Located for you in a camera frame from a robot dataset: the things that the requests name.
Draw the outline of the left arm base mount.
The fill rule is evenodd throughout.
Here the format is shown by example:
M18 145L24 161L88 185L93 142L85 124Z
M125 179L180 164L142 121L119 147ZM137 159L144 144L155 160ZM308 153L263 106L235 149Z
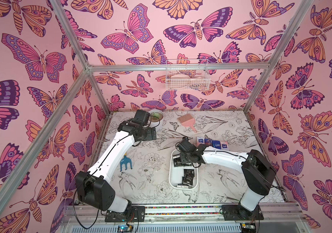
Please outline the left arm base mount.
M144 222L145 210L145 206L130 206L123 213L107 211L105 222Z

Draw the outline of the pink blue floral tissue pack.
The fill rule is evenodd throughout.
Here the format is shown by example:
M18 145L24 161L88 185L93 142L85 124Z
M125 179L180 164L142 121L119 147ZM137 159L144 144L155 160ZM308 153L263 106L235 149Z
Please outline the pink blue floral tissue pack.
M197 145L204 144L204 137L196 137L196 143Z

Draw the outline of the dark blue tissue pack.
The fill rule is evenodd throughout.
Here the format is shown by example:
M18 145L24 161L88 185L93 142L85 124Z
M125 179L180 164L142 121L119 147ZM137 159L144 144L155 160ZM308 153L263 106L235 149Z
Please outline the dark blue tissue pack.
M210 138L205 138L205 139L204 139L204 144L205 144L205 145L208 145L208 146L213 146L212 139L210 139Z

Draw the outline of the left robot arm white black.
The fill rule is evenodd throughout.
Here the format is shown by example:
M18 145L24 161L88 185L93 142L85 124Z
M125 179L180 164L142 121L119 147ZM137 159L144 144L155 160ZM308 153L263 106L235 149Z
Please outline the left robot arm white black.
M137 110L135 116L119 124L117 132L107 150L87 172L75 177L76 194L79 201L101 211L124 213L130 201L118 196L110 182L116 167L125 153L136 143L156 140L156 129L150 127L150 113Z

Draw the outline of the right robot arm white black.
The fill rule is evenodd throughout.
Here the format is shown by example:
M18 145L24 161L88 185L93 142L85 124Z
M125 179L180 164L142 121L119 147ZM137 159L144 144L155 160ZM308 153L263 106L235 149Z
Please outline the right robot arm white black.
M239 201L239 210L252 213L273 186L276 170L258 150L244 153L217 149L206 144L195 146L187 137L176 143L175 148L182 164L214 164L243 172L247 188Z

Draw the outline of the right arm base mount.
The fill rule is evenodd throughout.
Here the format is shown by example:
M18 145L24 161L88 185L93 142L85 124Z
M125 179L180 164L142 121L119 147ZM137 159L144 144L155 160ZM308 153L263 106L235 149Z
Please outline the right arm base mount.
M264 220L259 205L257 205L253 211L249 211L239 204L226 204L221 207L219 213L223 215L226 221Z

